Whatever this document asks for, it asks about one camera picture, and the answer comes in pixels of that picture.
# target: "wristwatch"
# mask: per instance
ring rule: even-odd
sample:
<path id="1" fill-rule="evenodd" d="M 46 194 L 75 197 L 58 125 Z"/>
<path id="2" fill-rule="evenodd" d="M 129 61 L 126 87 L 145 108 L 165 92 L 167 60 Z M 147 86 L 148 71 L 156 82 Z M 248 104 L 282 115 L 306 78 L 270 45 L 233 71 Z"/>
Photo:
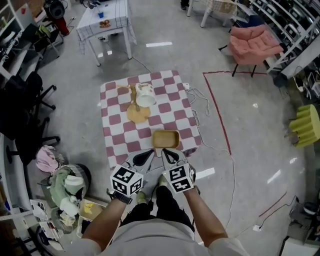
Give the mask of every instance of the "wristwatch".
<path id="1" fill-rule="evenodd" d="M 126 197 L 125 195 L 123 195 L 123 194 L 121 194 L 121 193 L 119 193 L 117 191 L 114 191 L 112 196 L 113 196 L 113 199 L 116 198 L 116 199 L 120 200 L 121 202 L 123 202 L 123 203 L 125 203 L 127 205 L 129 205 L 131 203 L 131 201 L 132 201 L 131 197 Z"/>

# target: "yellow-green stool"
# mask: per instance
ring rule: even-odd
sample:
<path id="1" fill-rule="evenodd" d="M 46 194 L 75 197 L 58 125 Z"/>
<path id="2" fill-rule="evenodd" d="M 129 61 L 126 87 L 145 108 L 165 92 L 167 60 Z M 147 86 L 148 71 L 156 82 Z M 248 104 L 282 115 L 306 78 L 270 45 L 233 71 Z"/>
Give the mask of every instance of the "yellow-green stool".
<path id="1" fill-rule="evenodd" d="M 296 119 L 291 121 L 289 128 L 297 134 L 299 141 L 295 146 L 303 148 L 320 139 L 320 120 L 314 105 L 298 108 Z"/>

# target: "gray shirt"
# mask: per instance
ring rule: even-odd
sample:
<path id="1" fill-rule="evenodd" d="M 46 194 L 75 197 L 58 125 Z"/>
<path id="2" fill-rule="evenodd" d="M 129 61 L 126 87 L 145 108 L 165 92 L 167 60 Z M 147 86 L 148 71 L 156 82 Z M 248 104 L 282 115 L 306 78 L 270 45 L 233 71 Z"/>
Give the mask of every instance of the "gray shirt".
<path id="1" fill-rule="evenodd" d="M 217 239 L 208 248 L 194 238 L 188 226 L 155 218 L 119 227 L 112 243 L 102 252 L 90 239 L 73 242 L 67 252 L 77 256 L 249 256 L 235 238 Z"/>

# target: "black pants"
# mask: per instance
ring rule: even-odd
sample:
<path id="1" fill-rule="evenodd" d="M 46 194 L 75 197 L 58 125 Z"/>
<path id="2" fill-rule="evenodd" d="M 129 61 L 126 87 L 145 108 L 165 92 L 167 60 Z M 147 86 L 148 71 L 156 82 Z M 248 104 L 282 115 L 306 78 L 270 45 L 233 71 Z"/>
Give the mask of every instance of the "black pants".
<path id="1" fill-rule="evenodd" d="M 156 217 L 150 215 L 150 208 L 146 203 L 137 204 L 125 217 L 120 226 L 131 222 L 146 221 L 151 219 L 162 219 L 166 221 L 179 222 L 187 225 L 195 232 L 188 215 L 179 208 L 177 201 L 173 198 L 170 190 L 166 186 L 160 186 L 156 190 L 156 205 L 158 212 Z"/>

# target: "white mug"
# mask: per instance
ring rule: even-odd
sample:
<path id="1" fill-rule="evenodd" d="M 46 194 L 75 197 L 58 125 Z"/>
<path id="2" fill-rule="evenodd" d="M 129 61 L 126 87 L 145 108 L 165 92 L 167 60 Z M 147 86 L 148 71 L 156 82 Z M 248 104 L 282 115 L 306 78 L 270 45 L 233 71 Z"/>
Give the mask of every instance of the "white mug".
<path id="1" fill-rule="evenodd" d="M 145 107 L 145 108 L 151 107 L 157 102 L 155 91 L 151 84 L 136 83 L 135 90 L 136 90 L 135 102 L 140 107 Z"/>

